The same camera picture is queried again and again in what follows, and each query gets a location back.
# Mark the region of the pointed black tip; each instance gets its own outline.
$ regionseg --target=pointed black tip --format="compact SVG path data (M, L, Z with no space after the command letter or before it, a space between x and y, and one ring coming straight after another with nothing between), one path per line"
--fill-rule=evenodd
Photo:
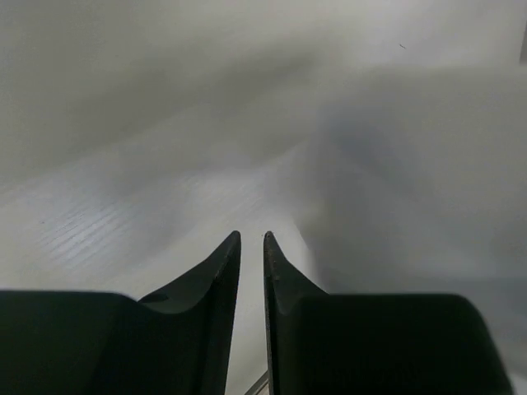
M263 275L271 276L276 266L291 265L278 244L273 232L269 231L263 238Z
M222 241L204 262L218 261L222 263L216 273L216 277L219 277L229 263L235 264L236 266L240 265L240 254L241 234L238 230L235 230Z

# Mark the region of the black plastic part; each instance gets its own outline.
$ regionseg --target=black plastic part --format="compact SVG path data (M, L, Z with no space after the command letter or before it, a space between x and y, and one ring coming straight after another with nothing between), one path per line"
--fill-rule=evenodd
M263 242L269 389L512 394L479 312L457 295L329 295Z
M96 292L0 292L1 394L225 392L240 234L139 302Z

